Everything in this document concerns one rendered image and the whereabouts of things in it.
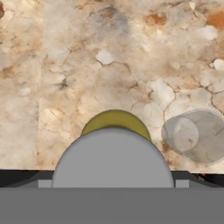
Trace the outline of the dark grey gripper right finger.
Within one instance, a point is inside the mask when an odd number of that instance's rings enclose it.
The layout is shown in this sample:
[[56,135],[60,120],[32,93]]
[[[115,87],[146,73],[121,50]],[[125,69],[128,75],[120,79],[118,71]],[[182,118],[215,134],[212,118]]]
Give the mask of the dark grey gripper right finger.
[[172,171],[171,174],[176,188],[217,187],[188,171]]

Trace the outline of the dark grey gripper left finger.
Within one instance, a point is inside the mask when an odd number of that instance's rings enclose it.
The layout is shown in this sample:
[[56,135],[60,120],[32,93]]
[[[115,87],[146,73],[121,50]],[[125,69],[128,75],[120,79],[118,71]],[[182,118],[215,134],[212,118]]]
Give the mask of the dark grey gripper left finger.
[[13,184],[12,187],[50,188],[52,181],[53,171],[38,171],[31,178]]

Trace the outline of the clear glass cup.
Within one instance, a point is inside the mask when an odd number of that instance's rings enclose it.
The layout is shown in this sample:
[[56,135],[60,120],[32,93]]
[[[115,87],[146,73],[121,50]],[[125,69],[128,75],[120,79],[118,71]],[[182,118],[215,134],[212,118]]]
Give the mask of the clear glass cup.
[[195,109],[168,119],[161,130],[170,150],[197,164],[224,158],[224,118],[208,109]]

